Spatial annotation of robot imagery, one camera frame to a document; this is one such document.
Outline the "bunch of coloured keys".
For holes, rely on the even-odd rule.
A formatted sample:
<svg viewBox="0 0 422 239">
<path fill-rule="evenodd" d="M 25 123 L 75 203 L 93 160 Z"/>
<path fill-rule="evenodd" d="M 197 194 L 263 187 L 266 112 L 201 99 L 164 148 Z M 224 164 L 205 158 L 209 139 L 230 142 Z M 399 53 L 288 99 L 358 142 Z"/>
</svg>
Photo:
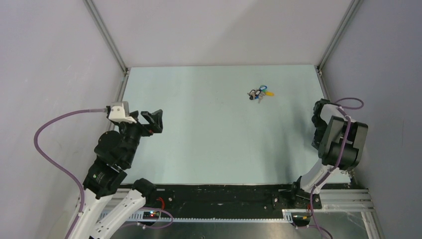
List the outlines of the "bunch of coloured keys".
<svg viewBox="0 0 422 239">
<path fill-rule="evenodd" d="M 268 91 L 268 87 L 266 85 L 261 85 L 257 89 L 252 89 L 249 93 L 247 93 L 247 95 L 250 100 L 256 100 L 258 103 L 261 103 L 264 97 L 273 97 L 275 94 Z"/>
</svg>

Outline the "left aluminium frame post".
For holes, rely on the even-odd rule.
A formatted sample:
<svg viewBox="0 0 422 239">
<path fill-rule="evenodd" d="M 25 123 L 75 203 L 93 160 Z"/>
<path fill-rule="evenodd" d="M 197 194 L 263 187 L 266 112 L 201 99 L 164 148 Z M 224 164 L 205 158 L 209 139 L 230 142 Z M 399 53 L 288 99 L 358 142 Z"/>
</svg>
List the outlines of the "left aluminium frame post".
<svg viewBox="0 0 422 239">
<path fill-rule="evenodd" d="M 110 34 L 105 21 L 103 20 L 100 11 L 98 10 L 95 2 L 93 0 L 83 0 L 83 3 L 88 10 L 89 14 L 92 17 L 92 20 L 94 21 L 94 24 L 96 25 L 100 35 L 102 36 L 105 44 L 107 45 L 109 51 L 111 52 L 113 58 L 115 59 L 116 63 L 119 66 L 119 69 L 123 73 L 124 76 L 126 76 L 128 73 L 128 67 L 126 63 L 124 62 L 124 59 L 119 52 L 119 49 L 115 43 L 115 41 L 112 38 L 112 35 Z"/>
</svg>

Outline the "aluminium frame post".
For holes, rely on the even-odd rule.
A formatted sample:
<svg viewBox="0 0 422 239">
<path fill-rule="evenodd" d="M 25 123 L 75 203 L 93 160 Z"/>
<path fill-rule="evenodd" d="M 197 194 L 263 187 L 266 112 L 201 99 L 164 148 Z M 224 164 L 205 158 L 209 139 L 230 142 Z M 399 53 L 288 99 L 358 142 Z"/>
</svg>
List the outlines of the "aluminium frame post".
<svg viewBox="0 0 422 239">
<path fill-rule="evenodd" d="M 329 58 L 333 54 L 334 50 L 336 49 L 337 45 L 339 44 L 341 38 L 343 37 L 344 33 L 348 29 L 349 25 L 351 24 L 352 20 L 354 19 L 355 15 L 357 14 L 360 6 L 362 5 L 363 0 L 352 0 L 343 15 L 337 29 L 334 32 L 333 37 L 331 38 L 327 48 L 325 49 L 319 63 L 316 66 L 318 74 L 321 76 L 323 73 L 323 69 L 328 62 Z"/>
<path fill-rule="evenodd" d="M 115 41 L 112 38 L 112 35 L 110 34 L 105 21 L 103 20 L 100 11 L 98 10 L 95 2 L 93 0 L 83 0 L 83 3 L 88 10 L 89 14 L 92 17 L 92 20 L 94 21 L 94 24 L 96 25 L 100 35 L 102 36 L 105 44 L 107 45 L 109 51 L 111 52 L 113 58 L 115 59 L 116 63 L 119 66 L 119 69 L 123 73 L 124 76 L 126 76 L 128 73 L 128 67 L 126 63 L 124 62 L 124 59 L 119 52 L 119 49 L 115 43 Z"/>
</svg>

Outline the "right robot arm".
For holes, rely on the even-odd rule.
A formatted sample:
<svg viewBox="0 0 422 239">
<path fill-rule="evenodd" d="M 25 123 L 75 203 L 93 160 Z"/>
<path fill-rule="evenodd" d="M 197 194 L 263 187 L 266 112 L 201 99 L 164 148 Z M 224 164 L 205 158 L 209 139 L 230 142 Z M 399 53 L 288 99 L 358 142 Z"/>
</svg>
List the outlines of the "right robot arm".
<svg viewBox="0 0 422 239">
<path fill-rule="evenodd" d="M 362 158 L 369 126 L 354 120 L 343 106 L 320 99 L 314 105 L 312 123 L 318 160 L 289 189 L 273 194 L 274 209 L 316 208 L 328 179 L 336 172 L 353 170 Z"/>
</svg>

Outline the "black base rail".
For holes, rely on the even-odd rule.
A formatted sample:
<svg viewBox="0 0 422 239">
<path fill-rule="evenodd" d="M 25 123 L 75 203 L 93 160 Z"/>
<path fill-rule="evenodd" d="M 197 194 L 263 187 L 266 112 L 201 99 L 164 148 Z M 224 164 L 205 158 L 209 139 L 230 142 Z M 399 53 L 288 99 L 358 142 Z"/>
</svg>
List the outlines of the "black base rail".
<svg viewBox="0 0 422 239">
<path fill-rule="evenodd" d="M 291 185 L 158 184 L 156 187 L 156 192 L 146 200 L 146 206 L 163 208 L 175 219 L 253 220 L 282 219 L 284 209 L 273 208 L 272 196 Z M 318 195 L 314 209 L 321 208 Z"/>
</svg>

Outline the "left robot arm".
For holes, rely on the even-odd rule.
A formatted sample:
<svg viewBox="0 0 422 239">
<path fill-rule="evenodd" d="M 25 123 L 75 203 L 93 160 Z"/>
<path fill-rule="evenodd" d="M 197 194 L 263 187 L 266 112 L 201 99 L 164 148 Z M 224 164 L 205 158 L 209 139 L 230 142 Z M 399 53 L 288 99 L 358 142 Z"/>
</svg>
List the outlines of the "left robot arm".
<svg viewBox="0 0 422 239">
<path fill-rule="evenodd" d="M 82 183 L 82 210 L 76 214 L 67 239 L 109 239 L 131 214 L 157 202 L 156 186 L 141 178 L 104 218 L 99 218 L 127 176 L 141 138 L 163 131 L 162 110 L 130 113 L 123 106 L 108 106 L 106 113 L 118 131 L 109 130 L 98 139 L 94 148 L 97 157 Z"/>
</svg>

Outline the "right aluminium frame post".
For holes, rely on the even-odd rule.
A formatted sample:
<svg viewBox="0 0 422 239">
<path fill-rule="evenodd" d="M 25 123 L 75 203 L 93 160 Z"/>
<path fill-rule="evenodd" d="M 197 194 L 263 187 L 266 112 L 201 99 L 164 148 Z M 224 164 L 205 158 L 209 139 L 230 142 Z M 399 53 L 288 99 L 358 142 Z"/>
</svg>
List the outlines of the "right aluminium frame post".
<svg viewBox="0 0 422 239">
<path fill-rule="evenodd" d="M 334 32 L 333 37 L 331 38 L 327 48 L 325 49 L 319 63 L 316 66 L 318 74 L 321 76 L 323 73 L 323 69 L 328 62 L 329 58 L 333 54 L 334 50 L 336 49 L 337 45 L 339 44 L 341 38 L 343 37 L 344 33 L 348 29 L 349 25 L 351 24 L 352 20 L 354 19 L 355 15 L 357 14 L 360 6 L 362 5 L 363 0 L 352 0 L 343 15 L 337 29 Z"/>
</svg>

